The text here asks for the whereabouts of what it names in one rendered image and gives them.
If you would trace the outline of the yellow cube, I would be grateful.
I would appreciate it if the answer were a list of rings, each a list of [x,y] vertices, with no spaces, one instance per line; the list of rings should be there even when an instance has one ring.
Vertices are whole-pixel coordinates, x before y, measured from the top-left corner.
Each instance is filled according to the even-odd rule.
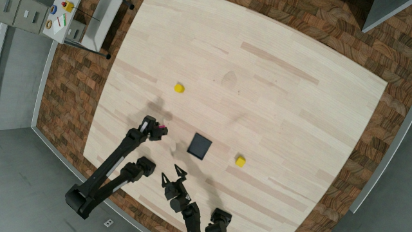
[[[242,168],[245,163],[246,163],[246,159],[239,156],[235,164]]]

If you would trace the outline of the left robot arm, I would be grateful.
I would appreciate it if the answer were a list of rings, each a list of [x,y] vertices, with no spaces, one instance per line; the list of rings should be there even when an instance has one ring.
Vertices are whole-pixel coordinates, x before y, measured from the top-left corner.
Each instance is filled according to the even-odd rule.
[[[142,175],[149,177],[153,169],[141,158],[136,163],[128,162],[121,170],[120,175],[101,185],[114,172],[118,165],[146,139],[155,139],[158,136],[168,135],[167,127],[157,128],[154,126],[156,119],[146,115],[138,129],[131,128],[126,133],[116,150],[98,167],[98,169],[82,185],[74,184],[65,194],[66,203],[76,211],[84,220],[89,217],[89,213],[110,195],[127,183],[134,183],[140,180]],[[164,135],[163,135],[164,134]],[[99,187],[101,187],[99,189]],[[85,197],[83,197],[81,192]],[[86,198],[87,197],[87,198]]]

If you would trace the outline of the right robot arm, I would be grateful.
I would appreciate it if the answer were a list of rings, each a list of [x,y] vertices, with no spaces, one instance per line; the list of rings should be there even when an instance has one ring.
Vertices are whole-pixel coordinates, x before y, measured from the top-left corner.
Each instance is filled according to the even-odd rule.
[[[182,213],[187,232],[201,232],[201,216],[199,207],[196,201],[190,203],[192,199],[190,198],[188,192],[181,195],[181,193],[186,191],[182,182],[173,187],[167,186],[164,190],[164,195],[167,201],[171,200],[170,207],[175,211],[175,213]],[[188,205],[189,203],[190,205]],[[210,219],[213,224],[209,223],[208,226],[205,227],[205,232],[227,232],[227,226],[230,224],[231,220],[232,219],[230,217],[224,215],[223,213],[215,211]]]

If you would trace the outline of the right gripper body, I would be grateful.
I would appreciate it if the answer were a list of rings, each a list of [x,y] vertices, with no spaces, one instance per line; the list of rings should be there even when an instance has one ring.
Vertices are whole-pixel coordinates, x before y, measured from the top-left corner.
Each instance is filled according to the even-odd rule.
[[[186,177],[185,177],[186,175],[188,175],[188,174],[182,175],[179,179],[176,180],[176,182],[172,181],[172,182],[170,182],[169,184],[167,184],[166,186],[164,186],[164,187],[162,187],[162,188],[166,188],[167,186],[173,187],[173,186],[175,186],[175,185],[177,185],[177,184],[179,184],[179,183],[181,183],[181,182],[184,182],[185,180],[187,180]],[[186,193],[186,192],[187,192],[187,190],[186,190],[185,192],[183,192],[182,194],[184,194],[184,193]],[[181,195],[182,195],[182,194],[181,194]]]

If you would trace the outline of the yellow cylinder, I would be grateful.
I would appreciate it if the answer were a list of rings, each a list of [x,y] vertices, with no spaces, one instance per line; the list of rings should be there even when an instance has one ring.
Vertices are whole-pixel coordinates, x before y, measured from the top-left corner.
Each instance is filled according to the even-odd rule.
[[[185,91],[185,88],[184,88],[184,86],[182,86],[182,85],[180,85],[180,84],[177,84],[177,85],[174,87],[174,90],[175,90],[175,92],[183,93],[183,92]]]

